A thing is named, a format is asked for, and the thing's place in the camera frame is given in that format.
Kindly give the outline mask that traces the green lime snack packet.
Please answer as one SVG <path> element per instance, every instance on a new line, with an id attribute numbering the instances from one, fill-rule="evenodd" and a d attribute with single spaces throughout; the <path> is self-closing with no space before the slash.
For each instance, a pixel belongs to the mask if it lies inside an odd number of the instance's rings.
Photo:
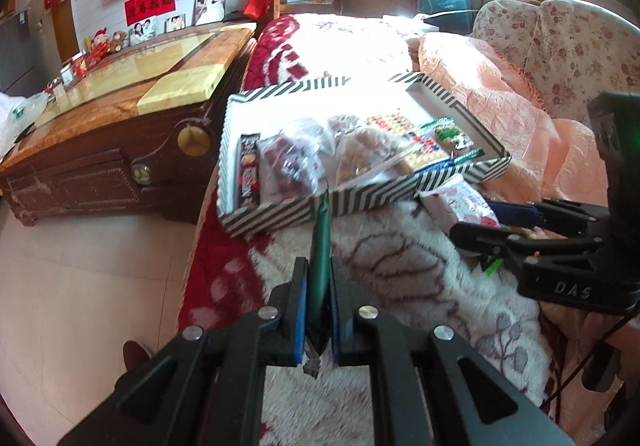
<path id="1" fill-rule="evenodd" d="M 480 258 L 480 266 L 482 266 L 482 272 L 490 276 L 498 271 L 503 265 L 503 258 L 500 256 L 482 256 Z"/>

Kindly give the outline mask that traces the pink strawberry snack packet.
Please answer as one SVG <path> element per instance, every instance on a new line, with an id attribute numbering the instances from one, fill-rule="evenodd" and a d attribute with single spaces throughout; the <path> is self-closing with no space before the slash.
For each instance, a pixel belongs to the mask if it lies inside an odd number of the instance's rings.
<path id="1" fill-rule="evenodd" d="M 491 228 L 500 225 L 488 202 L 461 174 L 452 175 L 434 190 L 421 192 L 419 197 L 428 215 L 445 233 L 457 223 Z"/>

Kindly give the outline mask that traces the dark green snack packet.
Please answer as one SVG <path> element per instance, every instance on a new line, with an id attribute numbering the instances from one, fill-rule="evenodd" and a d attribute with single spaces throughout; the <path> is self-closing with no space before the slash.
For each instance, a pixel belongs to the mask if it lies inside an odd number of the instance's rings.
<path id="1" fill-rule="evenodd" d="M 304 374 L 317 379 L 321 355 L 328 346 L 332 332 L 330 301 L 331 280 L 331 206 L 329 192 L 320 197 L 314 220 L 309 267 L 307 273 Z"/>

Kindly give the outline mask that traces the dark chocolate bar packet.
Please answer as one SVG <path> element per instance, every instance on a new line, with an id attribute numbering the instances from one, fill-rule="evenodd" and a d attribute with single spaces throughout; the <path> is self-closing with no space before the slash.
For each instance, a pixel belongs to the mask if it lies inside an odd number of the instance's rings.
<path id="1" fill-rule="evenodd" d="M 258 206 L 259 184 L 259 134 L 242 135 L 238 150 L 238 208 Z"/>

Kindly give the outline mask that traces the clear bag of red dates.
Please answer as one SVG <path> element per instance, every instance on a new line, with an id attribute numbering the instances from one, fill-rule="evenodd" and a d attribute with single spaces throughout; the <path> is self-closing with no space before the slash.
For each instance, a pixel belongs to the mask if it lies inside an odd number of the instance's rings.
<path id="1" fill-rule="evenodd" d="M 307 117 L 288 123 L 257 143 L 260 202 L 313 195 L 326 177 L 322 157 L 334 157 L 336 143 L 326 123 Z"/>

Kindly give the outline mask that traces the peach quilted blanket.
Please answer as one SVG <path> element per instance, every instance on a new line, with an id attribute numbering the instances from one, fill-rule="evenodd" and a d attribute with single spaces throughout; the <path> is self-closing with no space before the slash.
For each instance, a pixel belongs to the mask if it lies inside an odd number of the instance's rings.
<path id="1" fill-rule="evenodd" d="M 604 204 L 608 180 L 590 128 L 555 120 L 524 74 L 487 42 L 457 34 L 428 33 L 419 48 L 420 69 L 458 99 L 512 155 L 506 172 L 487 188 L 503 200 L 544 198 Z M 631 320 L 610 343 L 622 352 L 612 388 L 597 394 L 577 380 L 561 395 L 560 426 L 578 445 L 604 435 L 605 411 L 622 388 L 639 385 L 639 322 Z"/>

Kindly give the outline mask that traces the green cracker packet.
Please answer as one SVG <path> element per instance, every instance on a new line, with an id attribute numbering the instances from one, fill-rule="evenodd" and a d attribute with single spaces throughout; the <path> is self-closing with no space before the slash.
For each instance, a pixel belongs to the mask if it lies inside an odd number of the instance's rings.
<path id="1" fill-rule="evenodd" d="M 470 161 L 482 157 L 483 148 L 461 129 L 452 117 L 438 119 L 421 126 L 454 161 Z"/>

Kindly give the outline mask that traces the floral sofa cover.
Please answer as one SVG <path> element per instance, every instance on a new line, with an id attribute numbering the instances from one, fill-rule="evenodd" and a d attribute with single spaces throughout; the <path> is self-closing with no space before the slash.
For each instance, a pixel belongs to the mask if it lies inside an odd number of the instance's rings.
<path id="1" fill-rule="evenodd" d="M 550 117 L 589 125 L 587 103 L 603 91 L 639 91 L 639 28 L 582 0 L 493 0 L 472 36 L 520 68 Z"/>

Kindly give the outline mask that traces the striped white tray box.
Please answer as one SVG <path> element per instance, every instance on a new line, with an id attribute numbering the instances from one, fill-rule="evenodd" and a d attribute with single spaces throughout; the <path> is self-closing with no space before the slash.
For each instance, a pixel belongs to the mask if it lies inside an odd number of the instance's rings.
<path id="1" fill-rule="evenodd" d="M 232 236 L 304 223 L 322 195 L 342 216 L 409 200 L 454 174 L 472 184 L 511 155 L 430 76 L 320 78 L 240 92 L 227 103 L 217 215 Z"/>

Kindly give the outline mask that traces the wooden marble-top coffee table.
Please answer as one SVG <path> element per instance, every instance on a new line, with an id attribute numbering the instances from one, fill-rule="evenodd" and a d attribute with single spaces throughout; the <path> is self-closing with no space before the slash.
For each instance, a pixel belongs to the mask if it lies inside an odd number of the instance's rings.
<path id="1" fill-rule="evenodd" d="M 2 163 L 16 220 L 157 212 L 196 223 L 256 28 L 187 28 L 95 66 Z"/>

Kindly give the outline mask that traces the white plastic bag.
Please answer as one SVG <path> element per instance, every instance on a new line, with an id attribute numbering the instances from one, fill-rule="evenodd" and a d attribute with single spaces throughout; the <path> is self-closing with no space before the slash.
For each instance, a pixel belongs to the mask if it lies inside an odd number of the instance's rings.
<path id="1" fill-rule="evenodd" d="M 41 91 L 30 97 L 1 94 L 0 154 L 4 158 L 13 148 L 18 136 L 43 114 L 49 95 Z"/>

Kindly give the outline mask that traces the grey refrigerator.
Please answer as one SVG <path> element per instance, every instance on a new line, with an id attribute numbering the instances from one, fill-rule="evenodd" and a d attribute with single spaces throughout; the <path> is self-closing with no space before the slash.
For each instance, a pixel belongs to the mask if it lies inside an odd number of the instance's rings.
<path id="1" fill-rule="evenodd" d="M 1 20 L 1 91 L 8 96 L 29 97 L 38 91 L 39 77 L 28 12 L 23 10 Z"/>

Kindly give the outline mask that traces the red plush toy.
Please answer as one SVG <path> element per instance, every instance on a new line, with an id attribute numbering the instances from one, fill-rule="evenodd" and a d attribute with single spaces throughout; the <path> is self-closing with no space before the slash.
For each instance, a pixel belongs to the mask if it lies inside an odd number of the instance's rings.
<path id="1" fill-rule="evenodd" d="M 107 28 L 96 31 L 91 39 L 90 56 L 94 63 L 100 62 L 111 54 L 112 39 L 107 33 Z"/>

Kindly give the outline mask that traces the red banner sign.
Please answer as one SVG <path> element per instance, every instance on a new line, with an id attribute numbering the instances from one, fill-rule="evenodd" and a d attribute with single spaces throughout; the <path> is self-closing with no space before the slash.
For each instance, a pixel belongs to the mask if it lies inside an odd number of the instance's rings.
<path id="1" fill-rule="evenodd" d="M 125 18 L 128 26 L 149 19 L 151 16 L 162 16 L 176 10 L 176 0 L 127 0 L 125 2 Z"/>

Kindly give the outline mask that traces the red gift bag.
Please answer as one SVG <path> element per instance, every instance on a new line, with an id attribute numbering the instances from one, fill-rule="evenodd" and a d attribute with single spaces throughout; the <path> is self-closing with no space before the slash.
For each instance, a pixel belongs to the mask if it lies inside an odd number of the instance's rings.
<path id="1" fill-rule="evenodd" d="M 260 20 L 268 16 L 273 0 L 248 0 L 243 10 L 244 16 Z"/>

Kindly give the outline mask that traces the small couple photo frame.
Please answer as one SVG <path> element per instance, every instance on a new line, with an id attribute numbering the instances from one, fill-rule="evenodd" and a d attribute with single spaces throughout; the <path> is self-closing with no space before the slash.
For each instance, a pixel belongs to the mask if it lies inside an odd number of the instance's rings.
<path id="1" fill-rule="evenodd" d="M 129 44 L 131 46 L 137 46 L 142 42 L 156 36 L 156 17 L 150 16 L 149 18 L 142 20 L 130 26 L 129 29 Z"/>

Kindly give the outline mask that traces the small portrait photo frame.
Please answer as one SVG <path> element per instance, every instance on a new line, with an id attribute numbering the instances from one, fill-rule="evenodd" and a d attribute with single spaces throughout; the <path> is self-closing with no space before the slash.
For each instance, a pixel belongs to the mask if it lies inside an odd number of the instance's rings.
<path id="1" fill-rule="evenodd" d="M 165 32 L 171 33 L 175 31 L 183 30 L 186 27 L 186 16 L 184 14 L 177 14 L 176 16 L 170 16 L 165 20 Z"/>

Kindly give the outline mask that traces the wedding photo frame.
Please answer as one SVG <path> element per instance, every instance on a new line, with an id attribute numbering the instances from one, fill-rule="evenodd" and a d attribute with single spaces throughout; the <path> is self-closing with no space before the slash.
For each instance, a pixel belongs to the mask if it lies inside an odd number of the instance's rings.
<path id="1" fill-rule="evenodd" d="M 194 0 L 194 26 L 222 22 L 225 15 L 226 0 Z"/>

